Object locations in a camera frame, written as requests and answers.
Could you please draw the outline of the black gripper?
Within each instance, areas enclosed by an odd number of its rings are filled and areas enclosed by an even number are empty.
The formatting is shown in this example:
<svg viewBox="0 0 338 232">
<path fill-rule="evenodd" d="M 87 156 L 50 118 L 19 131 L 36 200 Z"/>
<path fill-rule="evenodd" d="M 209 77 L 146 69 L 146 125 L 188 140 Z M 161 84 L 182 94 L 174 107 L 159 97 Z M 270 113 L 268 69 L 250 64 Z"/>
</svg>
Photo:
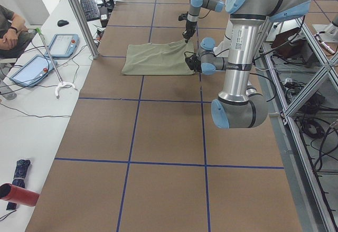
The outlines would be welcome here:
<svg viewBox="0 0 338 232">
<path fill-rule="evenodd" d="M 185 63 L 187 64 L 190 70 L 194 72 L 202 72 L 201 61 L 199 60 L 196 53 L 185 51 L 184 56 L 185 56 Z"/>
<path fill-rule="evenodd" d="M 184 41 L 188 44 L 189 39 L 195 34 L 196 32 L 196 25 L 197 25 L 197 16 L 191 15 L 189 12 L 185 14 L 181 14 L 178 17 L 179 21 L 186 21 L 185 31 L 182 33 Z"/>
</svg>

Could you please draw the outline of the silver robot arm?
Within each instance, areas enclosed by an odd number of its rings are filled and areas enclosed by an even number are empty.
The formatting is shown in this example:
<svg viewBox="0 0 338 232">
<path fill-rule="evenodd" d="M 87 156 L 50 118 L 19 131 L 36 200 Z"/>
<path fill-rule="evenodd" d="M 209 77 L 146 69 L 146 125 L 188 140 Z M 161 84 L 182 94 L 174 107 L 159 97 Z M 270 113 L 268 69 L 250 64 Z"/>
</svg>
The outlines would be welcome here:
<svg viewBox="0 0 338 232">
<path fill-rule="evenodd" d="M 179 21 L 185 21 L 185 31 L 182 36 L 186 43 L 196 32 L 198 19 L 200 18 L 201 8 L 210 11 L 221 12 L 225 7 L 223 0 L 190 0 L 190 8 L 186 13 L 178 17 Z"/>
<path fill-rule="evenodd" d="M 228 56 L 223 47 L 215 53 L 215 41 L 204 38 L 195 58 L 186 63 L 205 75 L 225 72 L 223 89 L 212 101 L 211 114 L 219 128 L 251 128 L 262 124 L 268 114 L 267 102 L 250 83 L 259 27 L 264 21 L 281 22 L 306 15 L 311 0 L 191 0 L 189 11 L 180 16 L 186 22 L 183 37 L 189 40 L 196 30 L 200 10 L 226 11 L 232 32 Z"/>
</svg>

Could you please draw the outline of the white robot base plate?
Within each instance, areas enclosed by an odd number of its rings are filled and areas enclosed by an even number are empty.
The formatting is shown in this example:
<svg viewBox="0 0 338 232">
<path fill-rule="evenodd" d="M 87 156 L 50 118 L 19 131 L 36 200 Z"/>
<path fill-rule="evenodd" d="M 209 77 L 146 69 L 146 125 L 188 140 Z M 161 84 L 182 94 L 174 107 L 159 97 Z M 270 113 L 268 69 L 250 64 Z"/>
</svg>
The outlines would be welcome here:
<svg viewBox="0 0 338 232">
<path fill-rule="evenodd" d="M 213 63 L 216 63 L 217 60 L 221 60 L 221 59 L 225 59 L 225 61 L 228 60 L 229 50 L 225 51 L 225 49 L 228 49 L 230 47 L 231 39 L 232 39 L 232 29 L 233 29 L 233 24 L 230 20 L 228 20 L 228 24 L 224 32 L 223 41 L 220 42 L 220 44 L 213 49 L 214 54 L 218 55 L 217 57 L 213 59 Z"/>
</svg>

